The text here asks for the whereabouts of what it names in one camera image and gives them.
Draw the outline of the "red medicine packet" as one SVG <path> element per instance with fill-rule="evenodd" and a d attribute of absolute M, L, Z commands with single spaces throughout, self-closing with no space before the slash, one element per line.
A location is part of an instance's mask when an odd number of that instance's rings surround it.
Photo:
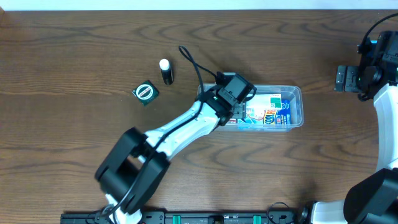
<path fill-rule="evenodd" d="M 235 125 L 238 123 L 238 120 L 236 118 L 231 118 L 226 124 L 228 125 Z"/>

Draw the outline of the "blue fever patch box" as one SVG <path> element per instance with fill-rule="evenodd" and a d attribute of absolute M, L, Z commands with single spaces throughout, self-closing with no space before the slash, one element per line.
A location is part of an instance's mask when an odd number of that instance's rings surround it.
<path fill-rule="evenodd" d="M 246 117 L 237 119 L 237 123 L 263 125 L 292 124 L 290 114 L 290 101 L 282 100 L 282 108 L 277 110 L 246 108 Z"/>

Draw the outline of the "dark bottle white cap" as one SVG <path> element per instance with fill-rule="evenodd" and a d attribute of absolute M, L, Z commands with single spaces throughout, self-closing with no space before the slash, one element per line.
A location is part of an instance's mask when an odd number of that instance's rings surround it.
<path fill-rule="evenodd" d="M 171 63 L 167 59 L 163 58 L 159 62 L 159 67 L 164 83 L 166 85 L 171 85 L 174 82 Z"/>

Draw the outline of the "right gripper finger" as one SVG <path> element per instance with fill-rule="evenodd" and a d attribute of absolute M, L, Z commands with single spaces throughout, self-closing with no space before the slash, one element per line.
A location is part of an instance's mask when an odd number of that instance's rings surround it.
<path fill-rule="evenodd" d="M 346 78 L 347 78 L 347 69 L 346 65 L 339 65 L 336 70 L 335 77 L 335 87 L 334 90 L 338 92 L 347 92 L 346 89 Z"/>
<path fill-rule="evenodd" d="M 359 93 L 357 81 L 358 67 L 348 66 L 346 69 L 345 92 Z"/>

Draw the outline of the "green Zam-Buk box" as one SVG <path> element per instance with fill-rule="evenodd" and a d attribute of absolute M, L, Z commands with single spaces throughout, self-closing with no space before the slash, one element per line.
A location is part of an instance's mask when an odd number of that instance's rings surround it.
<path fill-rule="evenodd" d="M 140 101 L 140 103 L 146 106 L 159 96 L 159 91 L 150 80 L 146 80 L 133 89 L 132 94 Z"/>

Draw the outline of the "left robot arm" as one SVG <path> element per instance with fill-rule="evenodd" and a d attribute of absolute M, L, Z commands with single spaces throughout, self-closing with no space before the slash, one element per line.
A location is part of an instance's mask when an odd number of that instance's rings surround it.
<path fill-rule="evenodd" d="M 237 73 L 218 73 L 216 85 L 201 90 L 188 111 L 154 130 L 128 129 L 95 173 L 110 199 L 101 216 L 113 223 L 137 223 L 171 159 L 196 139 L 224 126 L 236 106 L 254 98 L 257 88 Z"/>

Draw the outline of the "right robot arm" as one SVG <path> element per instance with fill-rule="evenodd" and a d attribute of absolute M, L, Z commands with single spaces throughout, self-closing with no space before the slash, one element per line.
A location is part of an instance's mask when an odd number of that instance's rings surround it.
<path fill-rule="evenodd" d="M 350 188 L 344 200 L 304 208 L 302 223 L 397 223 L 397 32 L 365 38 L 358 53 L 359 65 L 338 67 L 335 90 L 373 101 L 379 141 L 376 171 Z"/>

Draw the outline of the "white green medicine box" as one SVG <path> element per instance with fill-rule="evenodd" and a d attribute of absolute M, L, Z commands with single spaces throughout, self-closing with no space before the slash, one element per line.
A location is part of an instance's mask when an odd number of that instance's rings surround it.
<path fill-rule="evenodd" d="M 281 94 L 260 94 L 246 103 L 247 108 L 264 110 L 280 110 L 282 108 Z"/>

